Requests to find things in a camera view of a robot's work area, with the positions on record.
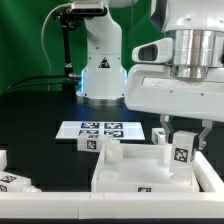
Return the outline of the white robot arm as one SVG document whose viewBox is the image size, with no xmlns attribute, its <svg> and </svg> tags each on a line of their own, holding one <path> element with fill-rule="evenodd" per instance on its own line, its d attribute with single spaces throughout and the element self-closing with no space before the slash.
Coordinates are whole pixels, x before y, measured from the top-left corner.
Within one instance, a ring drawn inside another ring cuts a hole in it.
<svg viewBox="0 0 224 224">
<path fill-rule="evenodd" d="M 162 34 L 121 64 L 120 26 L 109 14 L 85 18 L 87 65 L 77 96 L 123 100 L 135 111 L 224 122 L 224 0 L 147 0 L 150 26 Z"/>
</svg>

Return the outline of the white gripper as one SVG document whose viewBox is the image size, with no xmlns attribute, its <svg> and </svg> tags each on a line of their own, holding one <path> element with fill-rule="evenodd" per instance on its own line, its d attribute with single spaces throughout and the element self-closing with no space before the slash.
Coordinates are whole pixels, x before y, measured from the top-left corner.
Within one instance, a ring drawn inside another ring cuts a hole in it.
<svg viewBox="0 0 224 224">
<path fill-rule="evenodd" d="M 125 104 L 130 110 L 161 114 L 167 143 L 173 139 L 169 115 L 203 120 L 199 135 L 199 149 L 203 150 L 212 121 L 224 122 L 224 68 L 210 69 L 205 80 L 174 78 L 170 71 L 165 65 L 133 66 L 128 74 Z"/>
</svg>

